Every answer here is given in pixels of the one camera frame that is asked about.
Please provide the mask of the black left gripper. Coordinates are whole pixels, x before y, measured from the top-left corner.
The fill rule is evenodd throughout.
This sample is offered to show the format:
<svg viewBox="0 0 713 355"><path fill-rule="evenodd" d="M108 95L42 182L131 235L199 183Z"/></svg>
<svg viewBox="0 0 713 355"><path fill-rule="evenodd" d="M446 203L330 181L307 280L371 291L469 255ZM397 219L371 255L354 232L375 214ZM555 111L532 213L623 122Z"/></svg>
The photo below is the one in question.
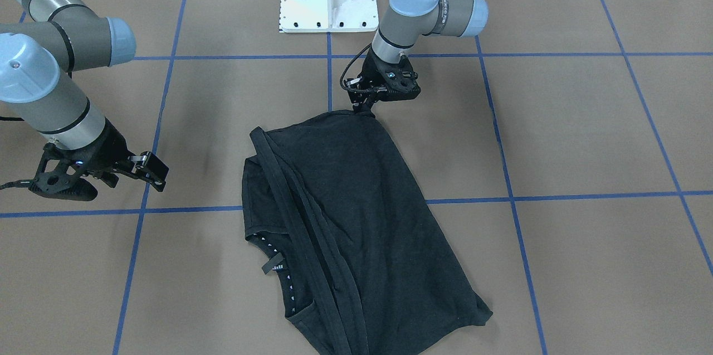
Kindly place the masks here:
<svg viewBox="0 0 713 355"><path fill-rule="evenodd" d="M402 55L397 63L388 63L375 54L368 54L357 78L341 81L341 88L356 93L352 99L354 114L374 116L373 106L379 101L402 101L417 98L421 88L418 74L413 70L408 56Z"/></svg>

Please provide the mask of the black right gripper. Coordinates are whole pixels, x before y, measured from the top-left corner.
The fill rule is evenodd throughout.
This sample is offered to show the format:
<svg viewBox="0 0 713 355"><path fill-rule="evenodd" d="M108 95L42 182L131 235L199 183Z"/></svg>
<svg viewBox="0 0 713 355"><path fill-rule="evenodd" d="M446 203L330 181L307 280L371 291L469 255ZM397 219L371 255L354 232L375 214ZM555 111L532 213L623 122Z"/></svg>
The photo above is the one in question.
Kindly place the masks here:
<svg viewBox="0 0 713 355"><path fill-rule="evenodd" d="M133 155L125 137L107 121L99 137L80 149L59 149L53 143L46 144L28 189L44 198L91 202L99 192L87 177L115 188L117 175L126 174L163 192L170 168L153 152Z"/></svg>

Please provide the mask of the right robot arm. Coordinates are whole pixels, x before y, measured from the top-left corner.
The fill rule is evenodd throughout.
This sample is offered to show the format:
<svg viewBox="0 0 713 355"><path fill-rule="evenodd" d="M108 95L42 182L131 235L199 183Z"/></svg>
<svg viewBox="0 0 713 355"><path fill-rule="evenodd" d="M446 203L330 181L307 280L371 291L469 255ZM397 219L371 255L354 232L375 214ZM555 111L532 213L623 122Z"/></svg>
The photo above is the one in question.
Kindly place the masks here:
<svg viewBox="0 0 713 355"><path fill-rule="evenodd" d="M90 202L97 189L89 178L114 188L125 175L162 192L168 167L153 152L131 152L71 77L74 71L132 61L131 27L119 18L99 17L82 0L16 1L31 21L2 24L2 102L47 143L36 174L2 188Z"/></svg>

